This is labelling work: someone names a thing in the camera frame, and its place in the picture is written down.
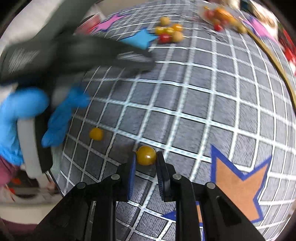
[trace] star with blue outline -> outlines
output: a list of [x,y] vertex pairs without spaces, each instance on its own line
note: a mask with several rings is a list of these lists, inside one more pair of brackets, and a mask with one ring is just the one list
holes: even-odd
[[[251,222],[263,220],[264,217],[257,198],[264,187],[272,156],[251,172],[244,174],[213,145],[211,151],[211,182],[216,183]],[[201,223],[198,203],[197,211]],[[163,217],[176,220],[176,211],[164,214]]]
[[133,36],[120,39],[119,41],[132,45],[134,47],[138,47],[141,49],[147,49],[151,41],[157,39],[157,36],[154,34],[150,34],[147,31],[147,28],[143,28],[139,32],[135,33]]

